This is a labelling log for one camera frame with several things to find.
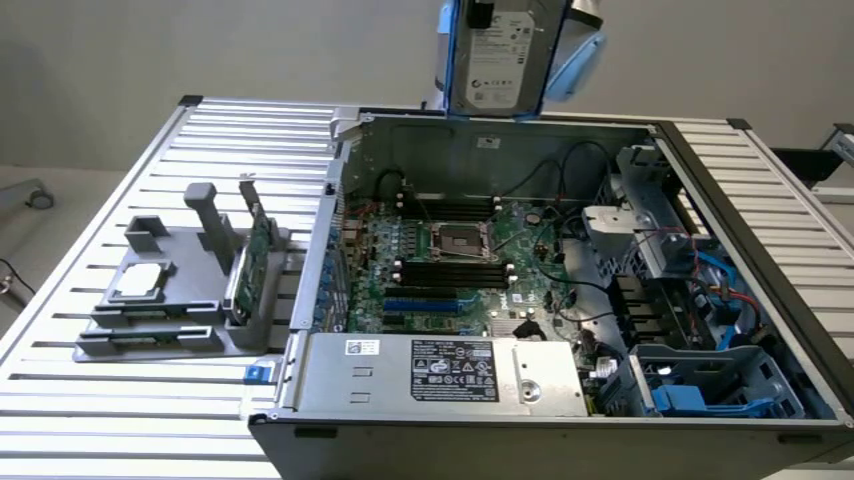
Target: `metal work table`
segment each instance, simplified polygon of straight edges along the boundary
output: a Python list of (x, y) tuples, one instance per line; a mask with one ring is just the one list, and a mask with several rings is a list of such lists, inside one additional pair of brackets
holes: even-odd
[[(272, 386), (241, 384), (257, 358), (74, 364), (70, 354), (124, 255), (130, 217), (156, 214), (166, 226), (197, 226), (182, 191), (209, 181), (220, 211), (248, 227), (243, 174), (255, 176), (268, 213), (293, 231), (269, 358), (281, 351), (300, 248), (333, 154), (332, 113), (209, 98), (178, 106), (0, 341), (0, 478), (279, 478), (241, 420), (241, 412), (272, 402)], [(854, 361), (854, 239), (751, 130), (723, 120), (672, 120)], [(854, 469), (854, 459), (830, 467)], [(811, 473), (774, 478), (850, 475)]]

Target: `white wall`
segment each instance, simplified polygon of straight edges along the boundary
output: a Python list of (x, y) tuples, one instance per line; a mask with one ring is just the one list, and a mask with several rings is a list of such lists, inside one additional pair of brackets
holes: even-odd
[[(126, 168), (185, 93), (415, 104), (439, 4), (0, 0), (0, 163)], [(607, 0), (604, 14), (605, 59), (559, 109), (739, 116), (780, 146), (854, 121), (852, 1)]]

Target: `motherboard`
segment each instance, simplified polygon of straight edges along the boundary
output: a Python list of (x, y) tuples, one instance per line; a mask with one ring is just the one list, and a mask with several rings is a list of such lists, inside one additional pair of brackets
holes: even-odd
[(567, 279), (555, 209), (417, 203), (368, 204), (347, 217), (347, 330), (508, 337), (532, 320), (553, 335), (571, 292), (541, 273)]

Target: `caster wheel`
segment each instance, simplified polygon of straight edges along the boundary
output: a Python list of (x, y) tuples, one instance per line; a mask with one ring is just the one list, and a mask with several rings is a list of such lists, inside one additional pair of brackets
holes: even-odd
[(46, 210), (53, 206), (53, 195), (45, 191), (36, 190), (29, 194), (26, 206), (36, 210)]

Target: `white sticker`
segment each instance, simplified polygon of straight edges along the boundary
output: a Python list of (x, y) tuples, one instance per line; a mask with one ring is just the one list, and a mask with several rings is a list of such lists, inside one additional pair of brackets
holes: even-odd
[(472, 32), (465, 99), (475, 107), (516, 106), (532, 36), (527, 12), (495, 12), (492, 26)]
[(347, 355), (379, 355), (379, 340), (347, 340)]
[(501, 139), (497, 137), (477, 137), (477, 148), (497, 150), (501, 146)]

